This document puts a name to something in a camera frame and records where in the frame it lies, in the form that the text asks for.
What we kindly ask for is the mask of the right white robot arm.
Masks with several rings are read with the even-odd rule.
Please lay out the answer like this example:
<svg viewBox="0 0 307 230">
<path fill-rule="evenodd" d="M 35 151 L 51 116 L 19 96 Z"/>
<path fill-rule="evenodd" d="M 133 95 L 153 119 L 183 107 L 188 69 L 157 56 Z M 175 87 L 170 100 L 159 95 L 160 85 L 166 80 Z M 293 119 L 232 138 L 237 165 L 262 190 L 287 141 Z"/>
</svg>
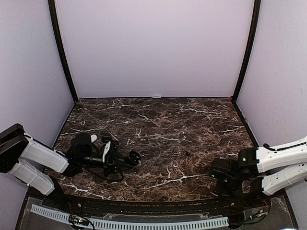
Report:
<svg viewBox="0 0 307 230">
<path fill-rule="evenodd" d="M 271 196 L 307 177 L 307 139 L 243 149 L 236 160 L 215 158 L 209 176 L 217 180 L 219 196 L 245 196 L 255 208 L 263 194 Z"/>
</svg>

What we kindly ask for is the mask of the white earbud charging case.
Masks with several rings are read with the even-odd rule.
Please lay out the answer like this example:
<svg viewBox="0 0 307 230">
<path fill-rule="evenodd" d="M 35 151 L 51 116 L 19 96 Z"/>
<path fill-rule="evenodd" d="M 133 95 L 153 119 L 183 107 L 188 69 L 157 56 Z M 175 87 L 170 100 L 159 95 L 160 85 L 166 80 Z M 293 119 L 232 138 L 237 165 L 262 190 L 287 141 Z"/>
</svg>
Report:
<svg viewBox="0 0 307 230">
<path fill-rule="evenodd" d="M 96 134 L 92 134 L 91 135 L 91 142 L 94 143 L 95 141 L 97 141 L 97 135 Z"/>
</svg>

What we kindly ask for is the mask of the left black frame post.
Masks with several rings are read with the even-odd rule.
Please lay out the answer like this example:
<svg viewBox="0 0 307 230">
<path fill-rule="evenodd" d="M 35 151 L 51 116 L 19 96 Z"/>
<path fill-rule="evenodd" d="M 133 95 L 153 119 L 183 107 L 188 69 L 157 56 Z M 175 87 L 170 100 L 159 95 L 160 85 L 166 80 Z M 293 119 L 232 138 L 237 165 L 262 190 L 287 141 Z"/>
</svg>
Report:
<svg viewBox="0 0 307 230">
<path fill-rule="evenodd" d="M 75 89 L 75 86 L 72 80 L 71 72 L 69 69 L 68 61 L 67 61 L 65 50 L 64 50 L 64 45 L 63 45 L 63 41 L 61 37 L 60 26 L 59 26 L 57 10 L 56 10 L 56 1 L 48 0 L 48 7 L 49 7 L 49 14 L 51 18 L 52 28 L 53 28 L 54 37 L 55 37 L 62 69 L 64 72 L 64 76 L 65 76 L 70 94 L 72 96 L 72 99 L 74 103 L 77 103 L 79 98 L 77 96 L 77 92 L 76 92 L 76 89 Z"/>
</svg>

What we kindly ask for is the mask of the black front frame rail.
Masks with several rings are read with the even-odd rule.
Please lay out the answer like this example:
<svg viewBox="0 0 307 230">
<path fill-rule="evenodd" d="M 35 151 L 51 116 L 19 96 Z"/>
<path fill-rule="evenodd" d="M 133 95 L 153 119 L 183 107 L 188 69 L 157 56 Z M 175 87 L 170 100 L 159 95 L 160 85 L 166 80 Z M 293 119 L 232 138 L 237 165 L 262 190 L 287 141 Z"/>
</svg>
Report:
<svg viewBox="0 0 307 230">
<path fill-rule="evenodd" d="M 241 199 L 213 198 L 183 202 L 128 202 L 66 195 L 68 205 L 60 210 L 34 189 L 29 189 L 22 204 L 18 230 L 92 230 L 48 219 L 30 211 L 32 205 L 113 221 L 165 223 L 228 218 L 228 227 L 219 230 L 296 230 L 294 217 L 285 192 L 245 203 Z"/>
</svg>

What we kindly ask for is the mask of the black charging case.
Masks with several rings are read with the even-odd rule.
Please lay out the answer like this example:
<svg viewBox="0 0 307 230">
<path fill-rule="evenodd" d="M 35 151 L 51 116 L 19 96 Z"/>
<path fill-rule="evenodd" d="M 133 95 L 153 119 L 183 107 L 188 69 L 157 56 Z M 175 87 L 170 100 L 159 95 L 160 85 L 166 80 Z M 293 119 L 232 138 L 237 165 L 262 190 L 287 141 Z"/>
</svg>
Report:
<svg viewBox="0 0 307 230">
<path fill-rule="evenodd" d="M 141 163 L 141 155 L 135 151 L 131 151 L 129 155 L 126 157 L 125 161 L 126 163 L 136 166 Z"/>
</svg>

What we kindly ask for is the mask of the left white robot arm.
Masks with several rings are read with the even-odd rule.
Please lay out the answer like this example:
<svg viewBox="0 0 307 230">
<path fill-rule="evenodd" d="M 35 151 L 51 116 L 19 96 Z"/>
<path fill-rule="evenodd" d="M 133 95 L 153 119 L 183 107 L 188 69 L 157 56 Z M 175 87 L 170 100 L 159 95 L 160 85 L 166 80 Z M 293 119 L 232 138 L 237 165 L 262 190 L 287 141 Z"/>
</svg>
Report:
<svg viewBox="0 0 307 230">
<path fill-rule="evenodd" d="M 42 173 L 33 164 L 37 163 L 66 177 L 74 177 L 94 168 L 103 170 L 101 179 L 109 181 L 111 174 L 122 175 L 141 162 L 141 156 L 131 151 L 128 156 L 118 152 L 119 142 L 112 137 L 102 137 L 102 147 L 94 142 L 97 135 L 80 133 L 71 140 L 67 152 L 55 150 L 24 131 L 21 124 L 14 124 L 0 134 L 0 171 L 33 187 L 48 199 L 57 209 L 63 209 L 68 199 L 60 190 L 56 180 Z"/>
</svg>

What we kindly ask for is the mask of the black frame post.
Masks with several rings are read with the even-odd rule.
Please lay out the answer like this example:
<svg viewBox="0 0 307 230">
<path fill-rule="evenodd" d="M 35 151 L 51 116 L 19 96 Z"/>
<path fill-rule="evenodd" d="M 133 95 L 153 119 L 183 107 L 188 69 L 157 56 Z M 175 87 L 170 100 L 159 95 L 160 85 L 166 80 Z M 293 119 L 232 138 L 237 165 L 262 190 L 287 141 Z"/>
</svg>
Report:
<svg viewBox="0 0 307 230">
<path fill-rule="evenodd" d="M 239 72 L 238 80 L 236 83 L 236 87 L 232 95 L 232 100 L 235 102 L 238 100 L 238 97 L 239 97 L 239 94 L 240 94 L 240 91 L 243 85 L 243 81 L 246 75 L 246 71 L 248 68 L 248 64 L 249 64 L 249 60 L 250 60 L 250 56 L 251 56 L 251 52 L 252 52 L 252 48 L 254 44 L 254 39 L 256 35 L 257 25 L 258 25 L 260 6 L 261 6 L 261 0 L 254 0 L 252 18 L 251 18 L 250 29 L 249 29 L 248 39 L 247 39 L 247 45 L 246 45 L 241 69 Z"/>
<path fill-rule="evenodd" d="M 49 7 L 49 14 L 51 18 L 52 28 L 53 28 L 54 37 L 55 37 L 62 69 L 64 72 L 64 76 L 65 76 L 70 94 L 72 96 L 72 99 L 74 103 L 77 103 L 79 98 L 77 96 L 77 92 L 76 92 L 76 89 L 75 89 L 75 86 L 72 80 L 71 72 L 69 69 L 68 61 L 67 61 L 65 50 L 64 50 L 64 45 L 63 45 L 63 41 L 61 37 L 60 26 L 59 26 L 57 10 L 56 10 L 56 1 L 48 0 L 48 7 Z"/>
</svg>

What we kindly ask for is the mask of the right black frame post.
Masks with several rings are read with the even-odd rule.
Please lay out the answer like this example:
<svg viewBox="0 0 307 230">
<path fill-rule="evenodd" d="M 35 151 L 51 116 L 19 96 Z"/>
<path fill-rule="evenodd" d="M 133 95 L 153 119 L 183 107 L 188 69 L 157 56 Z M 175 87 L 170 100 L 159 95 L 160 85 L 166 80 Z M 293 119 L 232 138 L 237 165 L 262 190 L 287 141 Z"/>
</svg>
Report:
<svg viewBox="0 0 307 230">
<path fill-rule="evenodd" d="M 252 52 L 252 48 L 254 44 L 254 39 L 256 35 L 257 25 L 258 25 L 260 6 L 261 6 L 261 0 L 254 0 L 252 18 L 251 18 L 250 29 L 249 29 L 248 39 L 247 39 L 247 45 L 246 45 L 241 69 L 239 72 L 238 80 L 236 83 L 236 87 L 232 95 L 232 100 L 235 102 L 238 100 L 238 97 L 239 97 L 239 94 L 240 94 L 240 91 L 243 85 L 243 81 L 246 75 L 246 71 L 248 68 L 248 64 L 249 64 L 249 60 L 250 60 L 250 56 L 251 56 L 251 52 Z"/>
</svg>

